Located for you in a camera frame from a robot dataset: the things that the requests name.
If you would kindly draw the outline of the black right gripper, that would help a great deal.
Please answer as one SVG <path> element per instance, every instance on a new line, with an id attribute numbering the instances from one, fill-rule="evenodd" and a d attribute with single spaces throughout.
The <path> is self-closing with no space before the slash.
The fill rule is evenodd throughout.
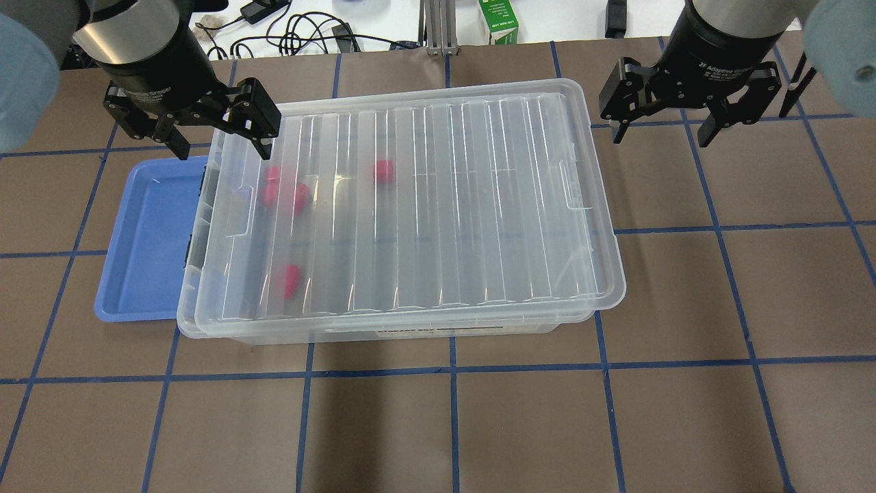
<path id="1" fill-rule="evenodd" d="M 681 14 L 655 65 L 619 58 L 611 69 L 600 116 L 610 122 L 613 143 L 622 143 L 633 121 L 667 108 L 709 109 L 697 130 L 701 149 L 723 129 L 756 124 L 782 88 L 777 63 L 764 62 L 777 40 L 727 34 L 699 14 Z"/>

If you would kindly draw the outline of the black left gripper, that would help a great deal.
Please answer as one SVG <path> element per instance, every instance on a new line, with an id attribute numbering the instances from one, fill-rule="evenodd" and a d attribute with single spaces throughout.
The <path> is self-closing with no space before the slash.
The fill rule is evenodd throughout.
<path id="1" fill-rule="evenodd" d="M 113 85 L 103 108 L 130 138 L 150 138 L 187 160 L 191 144 L 177 126 L 213 126 L 245 138 L 261 159 L 271 159 L 281 111 L 259 80 L 249 77 L 227 87 L 187 27 L 163 37 L 160 48 L 140 35 L 129 41 L 133 47 L 112 42 L 112 49 L 121 48 L 120 56 L 94 58 Z"/>

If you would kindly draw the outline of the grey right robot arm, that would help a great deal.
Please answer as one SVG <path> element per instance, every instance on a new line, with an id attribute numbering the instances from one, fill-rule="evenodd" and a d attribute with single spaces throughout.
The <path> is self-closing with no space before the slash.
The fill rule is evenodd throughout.
<path id="1" fill-rule="evenodd" d="M 753 125 L 782 81 L 767 54 L 794 20 L 803 50 L 780 116 L 822 76 L 853 115 L 874 117 L 873 1 L 687 1 L 653 66 L 623 57 L 600 92 L 600 116 L 620 143 L 632 122 L 666 109 L 709 110 L 697 131 L 707 147 L 720 131 Z"/>

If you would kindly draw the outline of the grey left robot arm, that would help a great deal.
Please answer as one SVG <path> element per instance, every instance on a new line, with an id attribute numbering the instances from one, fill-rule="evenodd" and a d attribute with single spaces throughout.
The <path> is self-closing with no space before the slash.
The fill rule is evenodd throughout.
<path id="1" fill-rule="evenodd" d="M 195 12 L 225 1 L 3 1 L 1 149 L 18 150 L 52 103 L 68 48 L 109 75 L 103 108 L 134 140 L 189 156 L 182 126 L 210 126 L 253 144 L 263 159 L 281 112 L 255 78 L 223 84 L 189 28 Z"/>

